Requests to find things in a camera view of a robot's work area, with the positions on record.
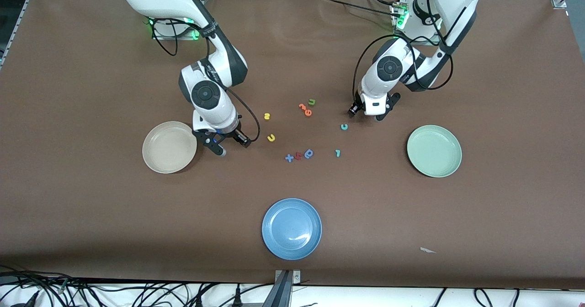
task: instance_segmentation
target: plate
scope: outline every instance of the plate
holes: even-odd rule
[[[146,165],[160,174],[172,174],[186,167],[197,152],[197,138],[182,122],[165,122],[153,128],[142,144]]]
[[[315,251],[321,240],[317,210],[301,199],[280,200],[268,209],[262,221],[262,238],[276,257],[299,260]]]
[[[422,126],[412,132],[407,144],[412,165],[427,176],[451,175],[461,164],[461,145],[455,136],[440,126]]]

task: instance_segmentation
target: white paper scrap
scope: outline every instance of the white paper scrap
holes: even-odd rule
[[[425,249],[424,247],[420,247],[421,251],[424,251],[426,253],[436,253],[435,251],[433,251],[432,249]]]

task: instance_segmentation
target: white floor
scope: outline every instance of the white floor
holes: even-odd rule
[[[133,285],[103,286],[104,288],[121,288]],[[242,285],[242,290],[253,286]],[[0,286],[0,296],[4,295],[14,286]],[[235,291],[235,284],[221,284],[203,295],[205,307],[217,307],[231,298]],[[189,296],[193,297],[199,288],[198,284],[189,284]],[[265,286],[242,295],[242,302],[263,302],[270,291],[271,286]],[[36,288],[16,289],[3,301],[0,307],[10,307],[16,303],[25,303]],[[108,307],[130,307],[142,290],[126,290],[121,292],[98,292],[100,300]],[[304,307],[317,303],[316,307],[431,307],[435,303],[441,288],[364,288],[364,287],[340,287],[340,286],[295,286],[292,294],[291,307]],[[511,307],[516,291],[514,290],[485,290],[494,307]],[[186,300],[186,289],[180,288],[177,295]],[[164,291],[153,294],[142,306],[149,307]],[[165,306],[182,307],[182,303],[174,298],[165,297],[163,301],[169,301]],[[480,300],[486,306],[487,301],[479,294]],[[85,306],[80,295],[74,297],[76,306]],[[585,292],[582,291],[547,291],[547,290],[521,290],[517,307],[579,307],[585,302]],[[90,300],[90,305],[97,303]],[[473,296],[473,289],[448,289],[440,307],[480,307]],[[50,307],[47,295],[41,290],[35,307]]]

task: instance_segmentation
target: black circular joint cover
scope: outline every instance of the black circular joint cover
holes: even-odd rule
[[[376,68],[382,81],[393,81],[400,78],[403,71],[402,63],[397,57],[385,56],[378,61]]]
[[[204,109],[213,109],[219,103],[220,87],[213,81],[201,81],[193,87],[193,103]]]

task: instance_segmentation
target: plate rim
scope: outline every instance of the plate rim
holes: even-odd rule
[[[146,164],[146,166],[149,169],[151,169],[154,172],[157,172],[158,174],[164,174],[164,175],[173,174],[173,173],[175,173],[177,171],[180,171],[180,170],[184,169],[186,166],[189,165],[189,163],[192,162],[193,158],[195,157],[195,155],[197,153],[197,147],[198,147],[197,146],[197,139],[196,139],[195,136],[191,135],[193,137],[193,139],[195,139],[195,149],[194,149],[193,155],[190,157],[189,162],[186,163],[186,165],[182,166],[181,168],[176,169],[176,170],[171,170],[171,171],[160,171],[160,170],[154,169],[148,163],[148,161],[146,161],[146,151],[148,150],[148,146],[151,145],[151,143],[152,143],[152,138],[153,138],[152,136],[154,135],[154,133],[156,132],[156,130],[159,129],[159,127],[168,126],[170,124],[174,124],[174,128],[181,128],[181,129],[184,129],[186,131],[190,131],[191,130],[191,127],[188,126],[187,124],[184,124],[183,122],[179,122],[179,121],[167,121],[167,122],[163,122],[163,123],[155,126],[154,128],[152,128],[152,130],[150,130],[150,132],[148,132],[148,134],[146,135],[146,137],[144,137],[144,142],[142,142],[142,160],[144,161],[144,163]]]
[[[424,172],[423,170],[421,170],[421,169],[420,169],[419,167],[417,167],[417,166],[416,166],[416,164],[415,164],[415,163],[412,161],[412,157],[411,157],[411,151],[410,151],[410,148],[409,148],[409,146],[410,146],[410,144],[411,144],[412,140],[414,139],[414,135],[415,135],[415,134],[417,134],[418,132],[421,132],[421,131],[425,130],[426,128],[440,128],[440,129],[442,129],[442,130],[445,130],[446,132],[448,132],[449,134],[451,134],[451,136],[453,137],[453,139],[454,139],[454,140],[455,140],[455,142],[457,143],[457,148],[458,148],[458,150],[459,150],[459,155],[461,155],[461,156],[459,157],[459,161],[457,162],[457,166],[455,166],[455,167],[453,168],[453,170],[452,170],[451,172],[449,172],[448,174],[441,175],[441,176],[431,175],[431,174],[429,174],[428,172]],[[453,134],[453,133],[452,133],[450,130],[447,130],[447,128],[444,128],[444,127],[442,127],[442,126],[437,126],[436,124],[427,124],[427,125],[420,126],[420,127],[416,128],[416,129],[414,129],[414,130],[411,132],[410,136],[408,136],[408,141],[407,141],[407,144],[406,144],[406,145],[407,145],[407,155],[408,155],[408,159],[410,160],[410,163],[412,164],[412,166],[413,166],[413,167],[415,167],[415,168],[416,168],[416,170],[418,170],[418,172],[420,172],[420,173],[424,174],[425,176],[429,176],[429,177],[432,177],[432,178],[445,178],[445,177],[447,177],[447,176],[450,176],[450,175],[454,174],[454,173],[455,173],[455,171],[459,169],[459,166],[461,165],[461,161],[462,161],[462,159],[463,159],[463,149],[461,148],[461,144],[460,144],[459,140],[457,139],[457,137],[455,136],[455,134]]]
[[[311,249],[310,249],[310,250],[309,250],[307,253],[304,253],[304,254],[303,254],[303,256],[301,256],[301,257],[296,257],[296,258],[282,257],[282,256],[278,255],[277,253],[275,253],[275,252],[274,252],[274,251],[273,251],[273,250],[272,250],[272,249],[269,247],[269,245],[268,245],[268,244],[266,244],[266,241],[267,241],[267,239],[266,239],[266,238],[267,238],[267,236],[269,236],[269,235],[268,235],[268,234],[269,234],[269,233],[268,233],[268,231],[269,231],[269,230],[265,230],[265,228],[268,228],[268,226],[266,226],[266,221],[267,221],[268,215],[271,213],[271,211],[272,211],[273,209],[275,209],[276,207],[278,207],[278,204],[279,204],[279,203],[286,203],[287,201],[293,201],[293,202],[295,202],[295,203],[299,203],[299,202],[300,202],[301,204],[307,205],[307,206],[309,206],[309,208],[310,208],[310,209],[312,209],[312,210],[315,212],[315,214],[317,215],[317,217],[316,217],[316,220],[317,220],[317,225],[318,225],[318,228],[319,228],[319,237],[318,237],[318,238],[316,238],[315,236],[311,235],[311,238],[309,239],[309,242],[313,241],[313,239],[314,239],[314,240],[315,240],[315,245],[314,245],[314,246],[313,246],[313,247],[312,247],[312,248],[311,248]],[[264,241],[264,245],[266,246],[266,248],[267,248],[267,249],[268,249],[268,250],[269,250],[269,251],[270,251],[270,252],[271,252],[273,255],[275,255],[276,257],[278,257],[278,258],[280,258],[280,259],[284,259],[284,260],[300,260],[300,259],[303,259],[303,258],[309,257],[309,255],[311,255],[311,253],[313,253],[313,252],[314,252],[314,251],[317,249],[317,247],[319,246],[319,243],[320,243],[320,241],[321,241],[321,237],[322,237],[322,235],[323,235],[323,221],[321,220],[321,216],[320,216],[319,212],[317,211],[317,209],[315,209],[315,207],[313,207],[313,205],[311,205],[311,203],[309,203],[309,202],[307,202],[307,201],[305,201],[305,200],[303,200],[303,199],[299,199],[298,197],[287,197],[286,199],[281,199],[281,200],[278,200],[278,201],[274,202],[274,203],[273,203],[273,204],[272,204],[272,205],[271,205],[271,206],[268,208],[268,210],[266,211],[266,213],[265,213],[265,215],[264,215],[264,217],[263,217],[263,219],[262,219],[262,240]]]

